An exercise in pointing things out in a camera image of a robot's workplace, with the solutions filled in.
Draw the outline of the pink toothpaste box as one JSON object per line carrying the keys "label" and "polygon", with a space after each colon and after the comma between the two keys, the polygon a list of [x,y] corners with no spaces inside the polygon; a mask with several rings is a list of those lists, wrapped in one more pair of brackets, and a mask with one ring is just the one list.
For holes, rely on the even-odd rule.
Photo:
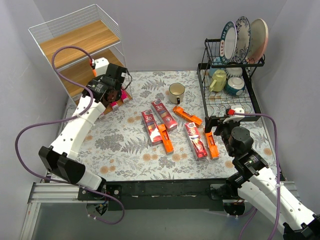
{"label": "pink toothpaste box", "polygon": [[121,89],[121,100],[123,103],[127,103],[130,100],[126,90],[124,90],[123,88]]}
{"label": "pink toothpaste box", "polygon": [[111,102],[110,106],[111,106],[112,110],[116,110],[119,108],[119,104],[117,101]]}

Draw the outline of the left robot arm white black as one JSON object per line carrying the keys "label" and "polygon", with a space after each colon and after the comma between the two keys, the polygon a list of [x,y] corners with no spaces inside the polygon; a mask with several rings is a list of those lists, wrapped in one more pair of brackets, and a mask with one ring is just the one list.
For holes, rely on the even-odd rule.
{"label": "left robot arm white black", "polygon": [[78,162],[78,151],[95,121],[104,113],[110,103],[122,96],[122,84],[128,74],[125,67],[109,63],[96,63],[95,77],[82,91],[73,119],[68,121],[60,135],[50,147],[41,147],[38,155],[45,168],[52,174],[73,185],[89,189],[95,200],[106,196],[104,179]]}

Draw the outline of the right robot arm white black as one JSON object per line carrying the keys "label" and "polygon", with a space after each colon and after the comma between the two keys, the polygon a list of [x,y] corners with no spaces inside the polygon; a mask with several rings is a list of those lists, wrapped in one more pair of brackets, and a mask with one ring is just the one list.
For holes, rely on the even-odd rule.
{"label": "right robot arm white black", "polygon": [[232,199],[242,198],[249,202],[255,212],[261,212],[271,222],[272,239],[279,231],[285,240],[318,240],[320,216],[304,206],[281,183],[279,172],[273,173],[268,163],[252,148],[250,131],[240,125],[245,113],[229,110],[223,117],[205,118],[206,133],[215,127],[227,153],[233,158],[237,173],[226,180],[224,188]]}

